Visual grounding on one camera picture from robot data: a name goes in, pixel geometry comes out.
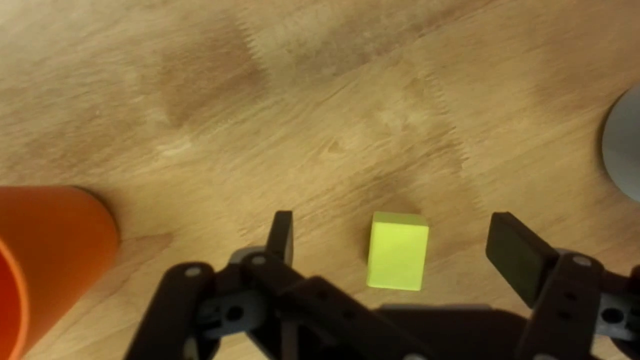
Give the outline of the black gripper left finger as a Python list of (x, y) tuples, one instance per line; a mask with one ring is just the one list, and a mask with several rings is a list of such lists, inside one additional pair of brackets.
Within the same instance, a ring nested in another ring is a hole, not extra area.
[(270, 360), (402, 360), (415, 340), (323, 279), (293, 266), (295, 219), (275, 214), (264, 248), (217, 273), (185, 262), (165, 273), (126, 360), (215, 360), (244, 333)]

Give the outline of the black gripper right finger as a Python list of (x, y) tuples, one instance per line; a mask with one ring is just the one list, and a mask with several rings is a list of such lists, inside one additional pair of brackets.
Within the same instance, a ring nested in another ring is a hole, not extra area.
[(597, 337), (640, 360), (640, 266), (610, 273), (592, 256), (551, 246), (510, 212), (492, 214), (486, 259), (533, 310), (519, 360), (594, 360)]

